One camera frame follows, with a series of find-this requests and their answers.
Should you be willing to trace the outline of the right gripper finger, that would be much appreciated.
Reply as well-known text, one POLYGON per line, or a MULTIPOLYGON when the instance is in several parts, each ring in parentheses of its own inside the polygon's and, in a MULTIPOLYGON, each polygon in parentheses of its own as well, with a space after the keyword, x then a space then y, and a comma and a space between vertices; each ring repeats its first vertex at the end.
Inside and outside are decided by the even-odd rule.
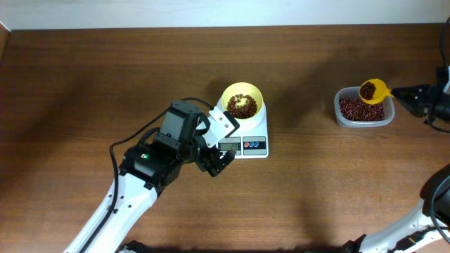
POLYGON ((400 104, 407 109, 414 117, 422 118, 426 116, 426 99, 418 96, 398 97, 400 104))
POLYGON ((390 93, 395 98, 415 98, 416 96, 423 96, 428 89, 428 84, 420 84, 416 86, 393 88, 390 93))

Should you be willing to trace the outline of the yellow measuring scoop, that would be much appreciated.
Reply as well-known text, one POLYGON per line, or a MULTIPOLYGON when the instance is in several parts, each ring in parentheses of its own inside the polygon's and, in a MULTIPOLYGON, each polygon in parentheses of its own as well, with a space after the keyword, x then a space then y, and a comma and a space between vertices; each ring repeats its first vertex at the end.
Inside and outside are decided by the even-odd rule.
POLYGON ((359 88, 359 97, 369 105, 383 102, 387 97, 393 97, 391 90, 381 79, 369 79, 359 88))

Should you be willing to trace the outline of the red adzuki beans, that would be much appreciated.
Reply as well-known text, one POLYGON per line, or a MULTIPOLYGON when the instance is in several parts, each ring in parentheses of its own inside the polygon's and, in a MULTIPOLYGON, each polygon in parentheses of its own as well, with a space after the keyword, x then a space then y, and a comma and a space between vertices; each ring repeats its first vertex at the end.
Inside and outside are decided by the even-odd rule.
POLYGON ((369 105, 357 96, 353 98, 341 98, 339 105, 342 116, 350 121, 374 122, 385 119, 382 103, 369 105))

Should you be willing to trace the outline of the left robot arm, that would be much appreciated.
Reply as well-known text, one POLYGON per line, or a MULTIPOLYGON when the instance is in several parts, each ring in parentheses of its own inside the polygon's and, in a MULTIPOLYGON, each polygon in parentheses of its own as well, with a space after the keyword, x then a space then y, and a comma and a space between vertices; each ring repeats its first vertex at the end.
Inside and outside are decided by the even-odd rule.
POLYGON ((137 144, 121 162, 112 160, 113 183, 66 252, 115 252, 185 164, 194 163, 215 177, 234 160, 234 151, 221 153, 217 144, 238 130, 239 123, 217 107, 205 114, 196 102, 176 100, 160 113, 161 126, 147 123, 136 132, 137 144))

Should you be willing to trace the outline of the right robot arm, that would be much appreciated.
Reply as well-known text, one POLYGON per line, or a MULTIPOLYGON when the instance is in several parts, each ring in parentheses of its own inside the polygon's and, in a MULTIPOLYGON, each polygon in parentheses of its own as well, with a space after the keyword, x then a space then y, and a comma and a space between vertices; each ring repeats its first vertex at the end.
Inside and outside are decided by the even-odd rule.
MULTIPOLYGON (((412 115, 425 118, 433 129, 437 119, 449 121, 449 84, 421 84, 405 88, 377 88, 373 100, 396 98, 412 115)), ((437 240, 449 241, 449 166, 430 177, 420 191, 420 202, 384 230, 348 241, 338 252, 415 252, 437 240)))

